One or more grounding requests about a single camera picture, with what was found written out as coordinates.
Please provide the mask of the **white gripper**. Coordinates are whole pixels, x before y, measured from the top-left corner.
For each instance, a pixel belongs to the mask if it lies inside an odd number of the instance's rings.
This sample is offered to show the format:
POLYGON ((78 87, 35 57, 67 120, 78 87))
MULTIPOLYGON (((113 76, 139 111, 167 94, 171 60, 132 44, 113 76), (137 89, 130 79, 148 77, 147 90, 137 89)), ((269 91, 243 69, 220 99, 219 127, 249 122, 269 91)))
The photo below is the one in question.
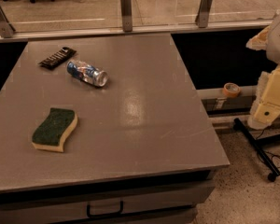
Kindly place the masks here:
MULTIPOLYGON (((245 46, 252 50, 266 50, 267 58, 280 64, 280 10, 276 11, 270 27, 250 38, 245 46)), ((271 126, 279 115, 280 65, 271 73, 261 73, 247 124, 252 129, 262 130, 271 126)))

